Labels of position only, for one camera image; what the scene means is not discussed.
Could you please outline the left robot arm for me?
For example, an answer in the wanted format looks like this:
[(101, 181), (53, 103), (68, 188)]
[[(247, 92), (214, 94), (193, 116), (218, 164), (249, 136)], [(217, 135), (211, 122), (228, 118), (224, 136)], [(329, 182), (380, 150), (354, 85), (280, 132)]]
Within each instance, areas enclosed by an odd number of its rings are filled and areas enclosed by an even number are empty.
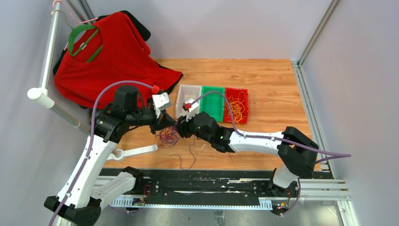
[(120, 195), (143, 191), (143, 174), (133, 167), (124, 168), (117, 177), (94, 188), (104, 163), (130, 127), (149, 126), (151, 133), (156, 133), (175, 125), (175, 120), (166, 112), (171, 106), (166, 92), (154, 92), (151, 107), (137, 105), (143, 101), (137, 87), (124, 85), (117, 88), (113, 102), (92, 118), (82, 156), (58, 195), (45, 200), (47, 209), (75, 225), (92, 226), (101, 212)]

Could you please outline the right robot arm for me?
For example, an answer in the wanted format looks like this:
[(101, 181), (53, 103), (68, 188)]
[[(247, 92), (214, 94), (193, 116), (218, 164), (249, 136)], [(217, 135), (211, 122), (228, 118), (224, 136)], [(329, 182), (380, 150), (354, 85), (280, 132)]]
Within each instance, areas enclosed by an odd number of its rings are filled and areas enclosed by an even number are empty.
[(201, 112), (190, 119), (181, 116), (177, 132), (182, 138), (196, 136), (221, 153), (257, 152), (278, 156), (282, 165), (275, 169), (269, 190), (282, 196), (293, 181), (311, 179), (319, 146), (295, 127), (274, 133), (247, 132), (220, 126), (208, 113)]

